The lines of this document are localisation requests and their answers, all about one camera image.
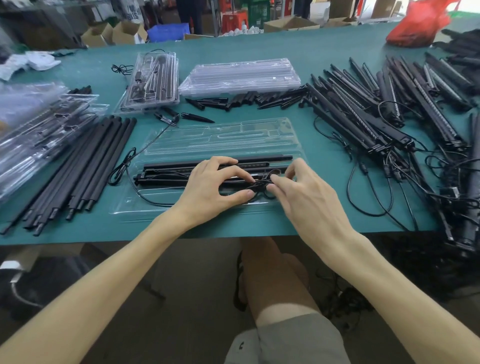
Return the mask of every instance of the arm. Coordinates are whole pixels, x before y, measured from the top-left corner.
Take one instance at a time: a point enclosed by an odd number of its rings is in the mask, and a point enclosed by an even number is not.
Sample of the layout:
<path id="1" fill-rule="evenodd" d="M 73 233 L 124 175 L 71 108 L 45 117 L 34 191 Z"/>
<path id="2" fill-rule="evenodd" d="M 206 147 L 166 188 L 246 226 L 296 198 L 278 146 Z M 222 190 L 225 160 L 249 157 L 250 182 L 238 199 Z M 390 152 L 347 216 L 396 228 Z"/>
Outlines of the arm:
<path id="1" fill-rule="evenodd" d="M 285 175 L 267 189 L 300 237 L 370 301 L 417 364 L 480 363 L 480 339 L 353 230 L 332 187 L 302 159 Z"/>
<path id="2" fill-rule="evenodd" d="M 251 199 L 251 190 L 220 196 L 233 176 L 254 179 L 228 157 L 212 157 L 192 171 L 179 201 L 136 239 L 69 287 L 0 347 L 0 363 L 79 363 L 137 283 L 165 249 L 188 229 Z"/>

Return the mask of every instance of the green plastic crate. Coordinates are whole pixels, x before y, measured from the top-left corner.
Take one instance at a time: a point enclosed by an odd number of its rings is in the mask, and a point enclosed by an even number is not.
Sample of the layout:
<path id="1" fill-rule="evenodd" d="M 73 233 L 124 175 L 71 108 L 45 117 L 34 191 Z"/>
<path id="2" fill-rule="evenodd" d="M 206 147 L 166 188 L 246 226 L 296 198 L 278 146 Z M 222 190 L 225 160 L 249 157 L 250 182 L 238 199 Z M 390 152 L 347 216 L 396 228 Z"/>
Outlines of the green plastic crate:
<path id="1" fill-rule="evenodd" d="M 248 27 L 264 28 L 264 23 L 270 21 L 270 0 L 250 0 L 248 2 Z"/>

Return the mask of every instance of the forearm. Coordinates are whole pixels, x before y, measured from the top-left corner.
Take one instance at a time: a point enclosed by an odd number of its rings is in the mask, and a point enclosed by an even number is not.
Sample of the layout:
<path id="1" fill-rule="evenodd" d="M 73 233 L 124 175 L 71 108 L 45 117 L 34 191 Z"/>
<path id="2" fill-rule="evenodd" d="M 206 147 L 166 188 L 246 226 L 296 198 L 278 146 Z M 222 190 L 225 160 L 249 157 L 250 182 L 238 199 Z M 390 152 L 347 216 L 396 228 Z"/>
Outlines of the forearm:
<path id="1" fill-rule="evenodd" d="M 375 307 L 417 364 L 480 363 L 480 339 L 376 250 L 343 277 Z"/>
<path id="2" fill-rule="evenodd" d="M 79 363 L 165 249 L 188 227 L 166 212 L 0 347 L 0 363 Z"/>

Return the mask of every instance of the blister packaging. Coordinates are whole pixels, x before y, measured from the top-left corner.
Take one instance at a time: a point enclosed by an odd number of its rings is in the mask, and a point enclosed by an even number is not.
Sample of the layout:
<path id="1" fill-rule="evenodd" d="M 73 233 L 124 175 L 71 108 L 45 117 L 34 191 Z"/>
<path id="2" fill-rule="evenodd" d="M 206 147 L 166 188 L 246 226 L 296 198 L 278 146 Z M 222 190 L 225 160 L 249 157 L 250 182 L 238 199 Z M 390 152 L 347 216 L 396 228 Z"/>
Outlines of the blister packaging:
<path id="1" fill-rule="evenodd" d="M 58 82 L 13 85 L 0 83 L 0 123 L 6 124 L 7 130 L 14 129 L 67 91 L 68 88 Z"/>
<path id="2" fill-rule="evenodd" d="M 178 86 L 175 53 L 138 53 L 130 85 L 117 107 L 122 112 L 138 112 L 173 105 L 179 102 Z"/>
<path id="3" fill-rule="evenodd" d="M 0 138 L 0 203 L 89 129 L 109 105 L 98 95 L 61 95 L 48 109 Z"/>
<path id="4" fill-rule="evenodd" d="M 301 80 L 287 58 L 197 65 L 179 86 L 186 97 L 287 91 Z"/>
<path id="5" fill-rule="evenodd" d="M 152 130 L 143 146 L 153 140 L 160 131 L 161 129 Z M 192 125 L 189 128 L 167 129 L 132 161 L 129 174 L 135 178 L 143 172 L 145 165 L 151 163 L 200 161 L 212 156 L 292 156 L 291 159 L 305 159 L 305 153 L 288 118 L 243 121 L 236 124 Z M 291 159 L 271 162 L 270 166 L 285 170 Z M 119 189 L 119 198 L 111 206 L 110 213 L 119 216 L 123 221 L 152 219 L 168 209 L 150 204 L 138 196 L 127 180 L 127 175 L 116 188 Z M 174 187 L 137 188 L 149 200 L 163 204 L 175 203 L 183 192 L 183 188 Z M 276 200 L 259 194 L 258 198 L 247 204 L 245 210 L 268 209 L 268 206 L 276 203 Z"/>

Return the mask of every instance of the plastic basket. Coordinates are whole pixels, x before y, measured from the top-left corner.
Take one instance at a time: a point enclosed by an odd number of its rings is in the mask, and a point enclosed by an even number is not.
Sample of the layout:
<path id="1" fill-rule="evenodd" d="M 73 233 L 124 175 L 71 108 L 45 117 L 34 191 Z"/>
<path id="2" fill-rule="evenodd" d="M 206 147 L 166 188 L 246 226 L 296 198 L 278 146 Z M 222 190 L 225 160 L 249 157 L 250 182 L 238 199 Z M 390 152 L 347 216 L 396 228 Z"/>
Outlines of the plastic basket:
<path id="1" fill-rule="evenodd" d="M 165 42 L 167 40 L 183 40 L 184 34 L 190 34 L 187 23 L 159 24 L 147 30 L 151 42 Z"/>
<path id="2" fill-rule="evenodd" d="M 248 25 L 264 28 L 264 23 L 270 21 L 270 0 L 250 0 L 248 2 Z"/>

